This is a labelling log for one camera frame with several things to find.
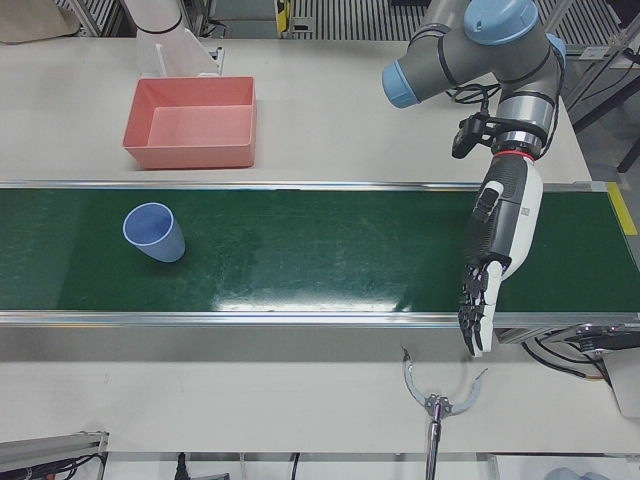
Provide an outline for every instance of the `plastic cup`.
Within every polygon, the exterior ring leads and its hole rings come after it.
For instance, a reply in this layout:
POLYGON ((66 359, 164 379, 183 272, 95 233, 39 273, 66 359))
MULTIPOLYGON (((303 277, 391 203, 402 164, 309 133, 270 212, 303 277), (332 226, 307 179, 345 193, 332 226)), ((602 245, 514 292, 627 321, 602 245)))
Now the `plastic cup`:
POLYGON ((184 237, 173 212, 161 203, 143 203, 122 224, 127 241, 160 262, 172 263, 184 255, 184 237))

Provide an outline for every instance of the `white tabletop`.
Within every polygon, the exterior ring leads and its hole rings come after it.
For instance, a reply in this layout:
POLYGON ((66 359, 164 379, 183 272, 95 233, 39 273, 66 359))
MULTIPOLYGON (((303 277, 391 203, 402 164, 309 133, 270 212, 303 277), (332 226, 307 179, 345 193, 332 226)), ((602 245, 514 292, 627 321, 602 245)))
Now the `white tabletop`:
MULTIPOLYGON (((138 74, 132 40, 0 47, 5 180, 479 182, 491 155, 450 158, 472 109, 439 96, 393 108, 380 86, 400 43, 225 41, 224 74, 253 75, 256 165, 140 170, 121 147, 138 74)), ((589 180, 564 110, 547 182, 589 180)), ((476 406, 445 420, 442 452, 636 452, 640 425, 606 385, 553 372, 519 346, 471 361, 459 333, 340 329, 4 329, 0 441, 111 432, 115 451, 419 452, 425 413, 405 390, 476 406)))
MULTIPOLYGON (((4 179, 480 182, 491 154, 451 158, 474 107, 444 95, 399 110, 381 86, 400 42, 225 40, 223 75, 256 79, 255 166, 144 171, 122 148, 139 77, 132 39, 0 47, 4 179)), ((566 112, 539 162, 545 182, 590 180, 566 112)))

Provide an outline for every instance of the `pink bin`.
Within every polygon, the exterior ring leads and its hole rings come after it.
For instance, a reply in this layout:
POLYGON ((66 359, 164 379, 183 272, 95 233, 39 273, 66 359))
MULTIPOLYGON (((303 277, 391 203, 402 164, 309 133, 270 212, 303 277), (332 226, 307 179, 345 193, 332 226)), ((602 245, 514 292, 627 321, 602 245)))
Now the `pink bin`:
POLYGON ((138 81, 124 148, 144 168, 253 165, 256 94, 252 77, 138 81))

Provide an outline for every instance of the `gray floor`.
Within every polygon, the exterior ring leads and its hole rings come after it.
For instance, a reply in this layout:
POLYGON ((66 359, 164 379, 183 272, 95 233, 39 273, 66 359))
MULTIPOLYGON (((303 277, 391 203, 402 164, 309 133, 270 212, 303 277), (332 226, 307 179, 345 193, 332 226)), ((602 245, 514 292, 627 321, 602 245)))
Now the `gray floor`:
MULTIPOLYGON (((585 66, 586 64, 582 62, 569 63, 570 68, 567 72, 565 84, 567 88, 571 88, 585 66)), ((620 69, 605 72, 592 87, 591 91, 596 92, 612 84, 620 79, 624 73, 625 70, 620 69)), ((578 120, 609 95, 612 95, 628 81, 632 80, 637 74, 637 71, 634 70, 624 82, 611 90, 580 102, 569 112, 571 120, 574 122, 578 120)), ((578 134, 578 142, 587 161, 591 176, 594 180, 615 181, 618 183, 636 226, 640 226, 640 159, 627 173, 619 174, 616 171, 616 167, 639 136, 640 94, 630 98, 622 107, 612 110, 578 134)), ((627 239, 636 259, 636 264, 640 265, 640 236, 627 237, 627 239)))

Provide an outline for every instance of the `blue joint cap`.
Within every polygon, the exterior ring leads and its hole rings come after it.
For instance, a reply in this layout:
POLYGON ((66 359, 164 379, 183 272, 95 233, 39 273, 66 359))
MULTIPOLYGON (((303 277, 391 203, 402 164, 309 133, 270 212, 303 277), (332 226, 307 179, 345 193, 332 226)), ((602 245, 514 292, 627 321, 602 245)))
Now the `blue joint cap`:
POLYGON ((562 54, 562 59, 564 60, 564 64, 567 64, 567 46, 564 44, 560 37, 556 37, 553 33, 547 33, 547 38, 551 45, 556 47, 557 50, 562 54))
POLYGON ((504 45, 526 35, 538 22, 533 0, 473 0, 464 12, 467 37, 481 45, 504 45))
POLYGON ((382 72, 382 88, 394 107, 405 108, 420 103, 397 60, 382 72))

